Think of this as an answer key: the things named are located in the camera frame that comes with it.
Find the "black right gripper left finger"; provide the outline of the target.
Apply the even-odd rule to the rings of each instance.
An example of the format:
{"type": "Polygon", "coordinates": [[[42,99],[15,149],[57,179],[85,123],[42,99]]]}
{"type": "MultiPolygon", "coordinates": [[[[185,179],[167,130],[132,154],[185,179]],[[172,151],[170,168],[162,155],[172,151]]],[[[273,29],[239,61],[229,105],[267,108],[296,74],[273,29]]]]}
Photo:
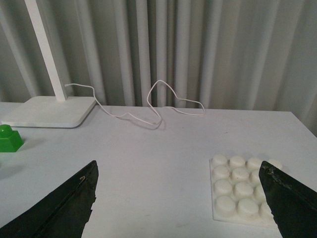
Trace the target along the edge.
{"type": "Polygon", "coordinates": [[[80,238],[96,201],[96,161],[0,229],[2,238],[80,238]]]}

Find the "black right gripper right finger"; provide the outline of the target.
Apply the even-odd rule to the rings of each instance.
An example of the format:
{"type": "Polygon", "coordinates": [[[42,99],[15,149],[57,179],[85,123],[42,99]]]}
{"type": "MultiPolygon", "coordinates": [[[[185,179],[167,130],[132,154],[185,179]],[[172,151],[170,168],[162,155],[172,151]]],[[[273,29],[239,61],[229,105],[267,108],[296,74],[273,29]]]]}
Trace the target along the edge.
{"type": "Polygon", "coordinates": [[[284,238],[317,236],[317,193],[271,163],[259,170],[266,202],[284,238]]]}

